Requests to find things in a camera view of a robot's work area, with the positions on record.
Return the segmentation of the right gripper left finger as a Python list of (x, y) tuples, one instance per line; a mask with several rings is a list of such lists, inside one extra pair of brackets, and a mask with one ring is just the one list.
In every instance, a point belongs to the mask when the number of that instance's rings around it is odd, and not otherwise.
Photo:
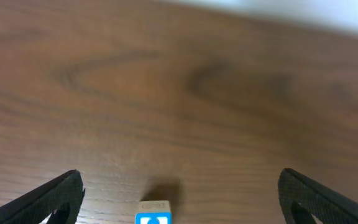
[(78, 170), (68, 172), (0, 207), (0, 224), (75, 224), (85, 189)]

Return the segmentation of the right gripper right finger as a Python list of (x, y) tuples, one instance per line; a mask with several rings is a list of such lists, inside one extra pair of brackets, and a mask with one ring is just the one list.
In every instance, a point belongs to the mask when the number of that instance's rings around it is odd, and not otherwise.
[(280, 173), (278, 198), (287, 224), (358, 223), (357, 202), (290, 168)]

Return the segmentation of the blue number 2 block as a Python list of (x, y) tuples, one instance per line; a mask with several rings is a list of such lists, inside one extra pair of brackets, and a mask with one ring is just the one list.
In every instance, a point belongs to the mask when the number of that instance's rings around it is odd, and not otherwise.
[(140, 201), (134, 223), (172, 224), (170, 202), (168, 200)]

